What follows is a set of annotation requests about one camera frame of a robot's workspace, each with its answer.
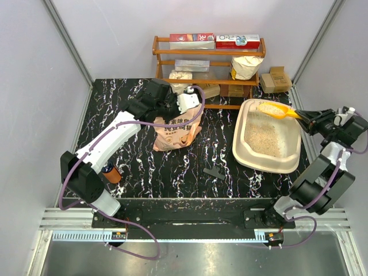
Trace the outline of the yellow plastic litter scoop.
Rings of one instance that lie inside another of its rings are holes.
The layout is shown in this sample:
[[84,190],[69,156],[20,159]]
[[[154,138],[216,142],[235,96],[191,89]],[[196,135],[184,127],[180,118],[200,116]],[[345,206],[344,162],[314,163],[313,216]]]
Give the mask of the yellow plastic litter scoop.
[[292,108],[274,102],[262,103],[257,107],[257,110],[278,120],[285,117],[301,119],[301,116]]

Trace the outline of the pink cat litter bag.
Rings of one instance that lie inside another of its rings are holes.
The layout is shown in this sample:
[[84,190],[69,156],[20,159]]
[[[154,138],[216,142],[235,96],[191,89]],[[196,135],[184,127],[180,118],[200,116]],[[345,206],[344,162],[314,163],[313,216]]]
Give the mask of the pink cat litter bag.
[[189,109],[186,113],[169,121],[168,124],[170,124],[170,127],[162,128],[155,126],[154,130],[157,137],[153,145],[153,150],[164,152],[190,146],[202,129],[201,116],[203,112],[189,124],[180,126],[179,128],[172,127],[172,125],[182,124],[191,120],[200,111],[201,106],[199,104],[197,107]]

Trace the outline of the black bag clip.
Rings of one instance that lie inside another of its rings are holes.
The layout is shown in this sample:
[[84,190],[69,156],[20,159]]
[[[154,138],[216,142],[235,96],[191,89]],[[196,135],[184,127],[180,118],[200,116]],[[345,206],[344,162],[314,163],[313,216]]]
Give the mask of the black bag clip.
[[225,176],[220,173],[220,168],[216,166],[213,166],[212,168],[204,168],[203,172],[220,180],[225,179]]

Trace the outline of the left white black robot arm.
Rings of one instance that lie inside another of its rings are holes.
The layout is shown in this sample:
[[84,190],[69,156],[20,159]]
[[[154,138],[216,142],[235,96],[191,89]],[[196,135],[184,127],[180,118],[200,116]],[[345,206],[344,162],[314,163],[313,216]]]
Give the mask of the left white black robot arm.
[[105,214],[111,227],[124,222],[120,203],[107,191],[99,177],[110,157],[143,125],[161,117],[169,122],[187,111],[185,95],[178,95],[169,83],[153,79],[146,89],[128,101],[116,118],[95,139],[76,153],[66,151],[60,158],[63,188]]

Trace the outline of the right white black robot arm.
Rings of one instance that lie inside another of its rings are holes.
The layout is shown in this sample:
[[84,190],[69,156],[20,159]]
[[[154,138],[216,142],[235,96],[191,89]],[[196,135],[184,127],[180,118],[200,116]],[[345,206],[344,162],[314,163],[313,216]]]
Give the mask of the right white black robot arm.
[[367,121],[354,109],[306,111],[289,109],[283,117],[293,117],[302,130],[323,137],[316,159],[293,182],[287,196],[273,199],[262,212],[262,223],[281,227],[298,212],[324,214],[353,184],[355,177],[346,163],[356,150],[352,145],[367,132]]

